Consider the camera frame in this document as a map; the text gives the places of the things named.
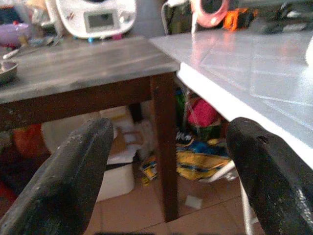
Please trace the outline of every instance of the purple bowl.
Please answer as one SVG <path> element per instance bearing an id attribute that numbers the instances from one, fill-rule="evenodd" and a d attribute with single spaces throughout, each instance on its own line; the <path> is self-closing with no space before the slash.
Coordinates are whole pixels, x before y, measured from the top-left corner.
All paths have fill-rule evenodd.
<path id="1" fill-rule="evenodd" d="M 21 45 L 19 37 L 23 35 L 27 38 L 31 37 L 31 27 L 26 23 L 0 25 L 0 45 L 2 46 Z"/>

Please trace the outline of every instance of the appliance display screen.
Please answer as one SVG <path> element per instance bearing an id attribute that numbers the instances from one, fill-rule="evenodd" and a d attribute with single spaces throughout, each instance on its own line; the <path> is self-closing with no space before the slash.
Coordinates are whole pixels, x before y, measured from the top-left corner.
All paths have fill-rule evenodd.
<path id="1" fill-rule="evenodd" d="M 88 16 L 88 21 L 90 28 L 114 25 L 112 13 L 91 15 Z"/>

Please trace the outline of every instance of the countertop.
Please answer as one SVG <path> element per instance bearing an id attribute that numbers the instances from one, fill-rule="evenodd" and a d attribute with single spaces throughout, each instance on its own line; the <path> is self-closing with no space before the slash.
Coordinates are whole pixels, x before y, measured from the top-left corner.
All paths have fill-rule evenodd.
<path id="1" fill-rule="evenodd" d="M 143 37 L 93 44 L 64 40 L 10 60 L 19 63 L 18 74 L 0 85 L 0 104 L 179 69 L 179 63 Z"/>
<path id="2" fill-rule="evenodd" d="M 181 62 L 181 81 L 227 120 L 257 121 L 313 169 L 313 69 L 305 61 L 312 35 L 220 29 L 151 42 Z"/>

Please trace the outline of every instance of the dark wooden table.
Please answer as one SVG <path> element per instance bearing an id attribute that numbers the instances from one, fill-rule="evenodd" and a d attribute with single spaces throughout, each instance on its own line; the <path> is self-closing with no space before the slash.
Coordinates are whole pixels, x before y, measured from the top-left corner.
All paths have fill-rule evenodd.
<path id="1" fill-rule="evenodd" d="M 177 218 L 176 61 L 141 37 L 64 41 L 12 60 L 18 75 L 0 86 L 0 131 L 151 99 L 165 221 Z"/>

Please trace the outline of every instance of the white tabletop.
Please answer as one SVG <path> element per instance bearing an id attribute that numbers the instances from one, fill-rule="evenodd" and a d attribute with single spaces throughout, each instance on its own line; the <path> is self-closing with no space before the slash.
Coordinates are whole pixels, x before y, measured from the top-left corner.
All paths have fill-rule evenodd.
<path id="1" fill-rule="evenodd" d="M 255 120 L 313 169 L 313 69 L 305 62 L 312 35 L 219 29 L 151 41 L 181 62 L 181 81 L 227 120 Z"/>

